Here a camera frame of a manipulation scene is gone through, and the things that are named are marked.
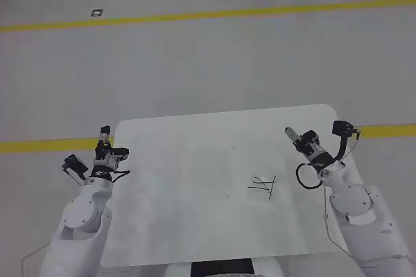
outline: white table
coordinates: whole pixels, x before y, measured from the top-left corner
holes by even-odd
[[[305,190],[305,158],[285,135],[314,129],[335,155],[335,111],[327,105],[125,120],[115,146],[130,149],[108,202],[112,225],[105,267],[257,258],[338,251],[322,218],[323,188]],[[350,179],[361,182],[351,155]],[[276,176],[273,196],[253,176]],[[317,184],[313,169],[301,179]],[[333,215],[331,235],[343,239]]]

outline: black cable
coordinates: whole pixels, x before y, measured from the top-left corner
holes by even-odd
[[[117,180],[119,180],[123,176],[126,176],[126,175],[130,174],[130,172],[131,172],[130,170],[126,170],[126,171],[114,171],[114,173],[120,173],[121,175],[117,176],[117,178],[114,179],[114,181],[112,183],[115,183]]]
[[[347,140],[348,140],[348,138],[346,136],[341,136],[340,137],[339,152],[334,157],[334,159],[333,159],[334,161],[340,161],[344,157],[345,151],[347,150]]]
[[[315,185],[315,186],[305,186],[305,185],[304,185],[304,183],[302,183],[302,181],[300,181],[300,178],[299,178],[299,169],[300,169],[302,166],[311,166],[311,163],[301,163],[301,164],[299,164],[299,165],[297,166],[297,168],[296,168],[296,178],[297,178],[297,181],[299,182],[299,184],[300,184],[303,188],[305,188],[305,189],[307,189],[307,190],[314,190],[314,189],[316,189],[316,188],[319,188],[319,187],[322,185],[322,181],[320,181],[320,182],[319,182],[319,184],[317,184],[317,185]]]

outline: robotic hand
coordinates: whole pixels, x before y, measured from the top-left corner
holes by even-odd
[[[332,157],[320,147],[319,136],[310,130],[299,136],[287,127],[285,133],[309,163],[301,163],[296,170],[297,180],[306,189],[324,186],[332,189],[329,198],[339,229],[348,246],[346,252],[329,235],[327,215],[324,215],[329,239],[361,268],[367,277],[416,277],[416,264],[410,256],[397,223],[377,187],[347,181],[347,168],[341,161],[347,139],[360,131],[345,121],[335,121],[333,134],[340,136],[340,148]],[[302,166],[313,166],[320,183],[307,187],[299,178]]]
[[[70,175],[67,170],[72,169],[85,182],[79,196],[63,210],[62,220],[43,260],[41,277],[94,277],[100,267],[112,219],[106,203],[112,196],[114,182],[129,173],[117,171],[119,162],[128,158],[129,150],[111,147],[109,137],[110,126],[105,126],[98,138],[94,168],[88,178],[83,175],[87,167],[74,154],[65,159],[62,170]],[[121,175],[112,181],[111,173]],[[79,240],[74,231],[94,236]]]

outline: yellow floor line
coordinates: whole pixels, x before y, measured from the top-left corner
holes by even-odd
[[[328,3],[309,6],[284,6],[271,8],[253,8],[246,10],[219,10],[213,12],[195,12],[177,15],[153,15],[150,17],[125,17],[112,19],[90,19],[74,22],[51,22],[41,24],[21,24],[0,26],[0,32],[16,32],[25,30],[48,30],[61,28],[84,28],[119,24],[138,24],[159,21],[183,21],[219,17],[249,17],[253,15],[286,15],[304,12],[324,12],[332,10],[355,10],[366,8],[384,8],[394,6],[416,5],[416,0],[374,0],[355,1],[349,3]]]
[[[416,137],[416,124],[362,126],[363,139],[385,139],[399,136]],[[52,141],[11,141],[0,142],[0,154],[21,152],[65,152],[72,150],[93,150],[97,138],[71,138]]]
[[[361,137],[364,139],[384,139],[398,136],[416,136],[416,124],[363,126]]]

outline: black base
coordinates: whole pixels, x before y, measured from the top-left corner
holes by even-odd
[[[206,277],[217,274],[254,274],[254,268],[251,259],[191,263],[191,277]]]

